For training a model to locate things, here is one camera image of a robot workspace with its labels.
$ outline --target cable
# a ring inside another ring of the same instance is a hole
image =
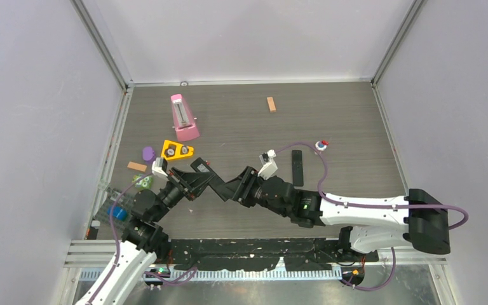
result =
[[[317,183],[317,191],[319,192],[319,195],[321,196],[321,198],[323,198],[324,200],[330,202],[330,203],[334,203],[336,205],[339,205],[339,204],[344,204],[343,202],[339,202],[339,201],[336,201],[336,200],[332,200],[328,197],[326,197],[326,194],[323,192],[323,181],[327,178],[327,175],[328,175],[328,165],[327,165],[327,162],[325,160],[325,158],[321,155],[321,152],[319,150],[317,150],[317,148],[315,148],[314,145],[311,145],[309,143],[305,143],[305,142],[296,142],[296,143],[293,143],[293,144],[289,144],[277,151],[276,154],[279,154],[280,152],[290,148],[290,147],[293,147],[293,146],[296,146],[296,145],[304,145],[304,146],[308,146],[309,148],[313,149],[315,151],[315,153],[317,154],[317,156],[319,156],[319,158],[321,158],[321,161],[323,162],[323,166],[324,166],[324,174],[323,174],[323,177],[319,180],[319,182]],[[361,203],[347,203],[347,206],[349,207],[355,207],[355,208],[379,208],[379,209],[391,209],[392,206],[391,205],[363,205]],[[400,206],[397,206],[396,208],[398,209],[401,209],[401,208],[406,208],[406,209],[412,209],[412,208],[432,208],[432,209],[446,209],[446,210],[454,210],[454,211],[458,211],[460,212],[461,214],[463,214],[463,219],[461,219],[459,222],[449,226],[449,229],[455,229],[457,227],[460,227],[462,226],[463,224],[465,224],[467,221],[468,221],[468,212],[462,208],[459,208],[459,207],[455,207],[453,205],[400,205]],[[392,272],[390,273],[390,276],[388,277],[388,279],[381,285],[377,286],[377,287],[373,287],[373,288],[368,288],[368,287],[358,287],[356,285],[352,285],[350,284],[348,281],[346,280],[343,280],[343,283],[347,284],[347,285],[351,285],[353,286],[353,288],[357,289],[357,290],[362,290],[362,291],[375,291],[375,290],[379,290],[381,288],[383,288],[384,286],[388,285],[390,283],[390,281],[392,280],[393,276],[394,276],[394,273],[395,273],[395,266],[396,266],[396,257],[395,257],[395,251],[394,251],[394,248],[392,248]]]
[[[325,172],[323,174],[323,177],[319,180],[319,182],[317,183],[317,191],[319,192],[319,195],[321,196],[321,198],[323,198],[324,200],[328,201],[328,202],[331,202],[331,203],[334,203],[336,205],[342,205],[344,204],[343,202],[340,202],[340,201],[336,201],[336,200],[332,200],[328,197],[326,197],[325,193],[323,192],[323,181],[327,178],[327,175],[328,175],[328,165],[327,165],[327,162],[325,160],[325,158],[321,155],[321,152],[317,150],[317,148],[315,148],[315,146],[309,144],[309,143],[305,143],[305,142],[296,142],[296,143],[293,143],[293,144],[289,144],[279,150],[276,151],[276,154],[288,149],[289,147],[293,147],[293,146],[296,146],[296,145],[304,145],[304,146],[308,146],[309,148],[313,149],[315,151],[315,153],[317,153],[317,156],[319,156],[319,158],[321,158],[321,161],[323,162],[323,166],[324,166],[324,169],[325,169]],[[363,205],[361,203],[347,203],[347,206],[348,207],[354,207],[354,208],[378,208],[378,209],[392,209],[392,206],[391,205]],[[463,224],[465,224],[465,222],[468,221],[468,212],[466,210],[463,210],[462,208],[459,208],[459,207],[455,207],[453,205],[398,205],[396,206],[397,209],[402,209],[402,208],[407,208],[407,209],[413,209],[413,208],[430,208],[430,209],[442,209],[442,210],[454,210],[454,211],[458,211],[460,212],[461,214],[463,214],[463,219],[461,219],[459,222],[451,225],[449,227],[449,229],[455,229],[457,227],[460,227],[462,226]]]
[[[109,210],[109,225],[111,226],[111,232],[113,233],[113,239],[115,240],[115,245],[117,246],[117,250],[115,253],[116,254],[115,260],[113,261],[113,266],[111,266],[111,269],[109,270],[109,272],[107,273],[105,278],[102,280],[102,283],[100,283],[100,286],[98,286],[98,288],[92,293],[92,295],[89,298],[89,301],[87,301],[86,305],[92,304],[92,302],[94,301],[94,299],[96,298],[98,293],[100,293],[100,291],[104,287],[105,283],[107,283],[107,281],[109,280],[109,278],[113,274],[113,271],[115,271],[115,268],[116,268],[117,264],[119,263],[119,258],[121,257],[121,243],[119,242],[119,236],[117,235],[117,229],[115,228],[115,223],[113,223],[113,210],[117,206],[117,203],[119,202],[119,200],[124,196],[124,194],[129,189],[131,189],[134,186],[134,184],[136,184],[138,181],[141,181],[141,180],[143,180],[143,178],[146,178],[152,174],[153,173],[146,173],[145,175],[139,177],[136,181],[132,182],[132,184],[130,184],[126,189],[124,189],[124,191],[119,196],[117,196],[117,198],[115,199],[115,202],[111,206],[111,209]]]
[[[331,259],[334,261],[334,263],[336,263],[336,264],[338,264],[338,265],[340,265],[340,266],[342,266],[342,267],[350,267],[350,266],[352,266],[352,265],[356,264],[356,261],[354,261],[354,262],[352,262],[351,264],[348,264],[348,265],[340,264],[340,263],[339,263],[339,260],[338,260],[337,258],[335,258],[335,257],[336,257],[336,255],[335,255],[335,254],[334,254],[334,256],[331,256],[330,254],[328,254],[328,253],[324,252],[323,250],[319,250],[319,251],[320,251],[320,252],[323,252],[323,253],[324,253],[326,256],[330,257],[330,258],[331,258]]]
[[[190,276],[188,276],[184,281],[179,281],[181,278],[183,278],[186,275],[188,275],[191,271],[193,271],[193,273]],[[172,281],[168,281],[168,280],[164,279],[163,277],[161,277],[160,275],[158,275],[156,273],[153,273],[153,272],[145,272],[146,275],[153,276],[153,277],[157,278],[162,283],[164,283],[165,285],[168,285],[168,286],[181,286],[183,284],[186,284],[187,282],[189,282],[195,276],[196,273],[197,273],[197,267],[192,267],[192,268],[188,269],[185,273],[183,273],[182,275],[180,275],[178,278],[176,278],[176,279],[174,279]]]
[[[167,253],[167,261],[165,262],[165,266],[167,267],[167,270],[169,269],[169,265],[173,264],[173,250],[169,250],[169,253]]]
[[[391,249],[392,249],[392,271],[390,272],[390,275],[388,276],[388,278],[386,279],[386,281],[384,281],[384,283],[382,283],[382,284],[380,284],[379,286],[376,286],[376,287],[360,287],[360,286],[353,285],[351,283],[351,280],[353,279],[352,276],[351,276],[351,278],[348,281],[343,280],[343,279],[341,279],[341,281],[345,285],[352,286],[354,289],[361,290],[361,291],[375,291],[375,290],[379,290],[379,289],[387,286],[392,281],[392,278],[394,277],[394,274],[395,274],[395,266],[396,266],[395,251],[394,251],[394,248],[391,248]]]

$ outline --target gray floor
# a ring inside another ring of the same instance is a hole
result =
[[[368,83],[168,86],[136,88],[120,142],[111,186],[124,189],[137,174],[129,161],[142,162],[142,149],[157,153],[163,141],[176,140],[170,96],[181,93],[198,118],[201,137],[187,142],[195,156],[211,162],[225,180],[247,165],[260,168],[259,155],[287,144],[328,140],[323,153],[329,176],[323,189],[345,196],[403,194],[384,125]],[[266,97],[274,97],[270,113]],[[304,188],[316,189],[323,167],[305,147]],[[193,159],[170,166],[191,170]],[[292,181],[290,150],[276,159],[277,175]],[[157,184],[153,190],[163,184]],[[171,238],[284,238],[335,236],[338,227],[304,229],[262,208],[222,202],[207,189],[194,202],[182,200],[161,222]],[[107,230],[100,238],[110,238]]]

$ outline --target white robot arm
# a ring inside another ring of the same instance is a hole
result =
[[[114,265],[111,260],[91,289],[76,302],[76,305],[122,305],[146,269],[156,260],[156,252],[147,253],[144,250],[137,250],[136,247],[129,241],[121,242],[121,257],[118,264]],[[97,290],[98,293],[91,301],[91,296]]]
[[[331,203],[316,191],[294,189],[291,183],[273,176],[277,169],[275,156],[274,151],[263,154],[261,170],[247,166],[228,182],[223,181],[201,158],[191,163],[195,171],[191,173],[175,168],[167,172],[167,162],[158,158],[152,172],[167,180],[167,185],[158,194],[145,190],[135,195],[132,219],[120,243],[119,262],[115,265],[112,260],[76,305],[124,303],[149,265],[157,257],[167,255],[170,247],[168,236],[156,223],[182,198],[194,200],[207,187],[211,187],[223,201],[236,201],[244,207],[260,205],[289,217],[291,222],[301,227],[347,224],[341,229],[337,242],[340,253],[362,256],[382,248],[407,245],[431,254],[450,252],[447,211],[425,209],[412,212],[406,208],[414,203],[440,204],[423,190],[411,189],[408,196],[392,198],[349,198],[326,194],[326,198],[339,204]],[[351,207],[348,203],[389,205],[392,208]]]

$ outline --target black robot arm segment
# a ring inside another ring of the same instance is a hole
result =
[[[198,173],[214,175],[208,185],[224,201],[233,200],[247,208],[260,205],[278,215],[289,217],[292,223],[301,227],[325,225],[320,220],[321,197],[316,191],[295,189],[291,183],[277,176],[264,180],[250,166],[228,182],[224,182],[201,158],[197,158],[190,166]]]
[[[167,161],[163,160],[163,170]],[[195,200],[208,187],[215,175],[212,173],[183,172],[171,168],[163,189],[155,194],[149,189],[139,191],[133,198],[132,218],[126,226],[122,240],[130,241],[137,249],[156,252],[160,258],[169,251],[168,236],[156,224],[182,198]]]

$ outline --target wooden block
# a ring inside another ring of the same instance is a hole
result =
[[[274,98],[267,97],[266,101],[268,102],[268,108],[270,109],[270,112],[276,112],[276,105],[274,105]]]
[[[147,171],[147,165],[143,165],[135,162],[128,162],[128,168],[131,168],[132,170],[138,170],[140,172]]]

